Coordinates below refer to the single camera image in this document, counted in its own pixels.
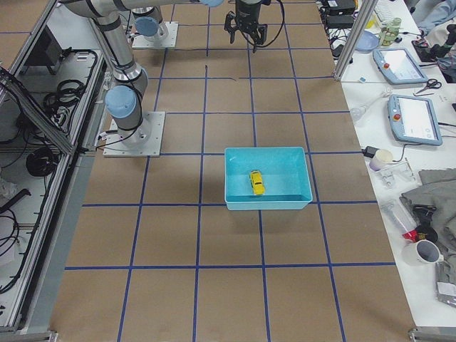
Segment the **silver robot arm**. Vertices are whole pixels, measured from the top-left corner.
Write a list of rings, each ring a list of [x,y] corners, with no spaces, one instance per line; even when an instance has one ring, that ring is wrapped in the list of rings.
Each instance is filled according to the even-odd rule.
[[[135,132],[143,123],[142,99],[147,88],[147,76],[136,62],[127,42],[120,14],[143,10],[141,17],[159,20],[160,7],[181,4],[181,1],[62,1],[69,11],[89,19],[95,26],[99,44],[110,60],[116,86],[107,92],[106,108],[122,137]]]
[[[235,11],[227,13],[224,30],[229,34],[230,43],[234,43],[236,32],[252,45],[253,52],[262,47],[267,38],[267,24],[259,23],[262,1],[235,1]]]

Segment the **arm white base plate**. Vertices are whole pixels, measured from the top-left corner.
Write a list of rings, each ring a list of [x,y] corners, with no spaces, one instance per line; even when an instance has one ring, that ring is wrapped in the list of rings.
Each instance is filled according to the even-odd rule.
[[[159,157],[165,126],[164,111],[145,111],[142,125],[130,136],[121,130],[109,135],[104,157]]]
[[[178,23],[151,18],[137,19],[132,47],[136,50],[174,48],[177,43]]]

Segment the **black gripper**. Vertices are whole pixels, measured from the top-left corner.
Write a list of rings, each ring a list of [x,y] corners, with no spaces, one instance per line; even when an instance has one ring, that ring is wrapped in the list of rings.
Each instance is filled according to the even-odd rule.
[[[229,11],[225,17],[224,30],[229,34],[229,42],[234,43],[237,31],[244,34],[247,41],[252,39],[252,53],[256,53],[259,46],[263,45],[267,35],[267,25],[259,23],[259,12]]]

